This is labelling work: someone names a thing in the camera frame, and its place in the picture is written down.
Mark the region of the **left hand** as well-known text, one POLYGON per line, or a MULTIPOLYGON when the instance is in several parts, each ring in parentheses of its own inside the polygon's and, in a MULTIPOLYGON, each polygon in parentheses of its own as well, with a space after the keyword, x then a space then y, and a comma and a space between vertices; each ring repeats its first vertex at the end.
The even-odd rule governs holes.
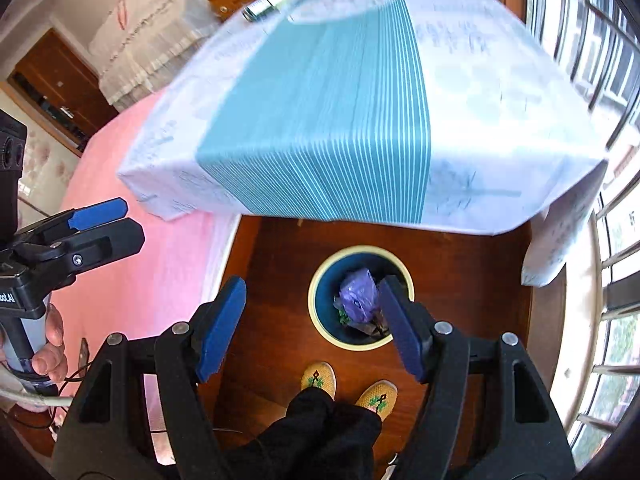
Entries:
POLYGON ((63 319, 54 304, 49 304, 47 307, 44 334, 47 342, 34 354, 30 364, 36 374, 48 376, 52 382, 62 382, 67 374, 68 366, 64 346, 63 319))

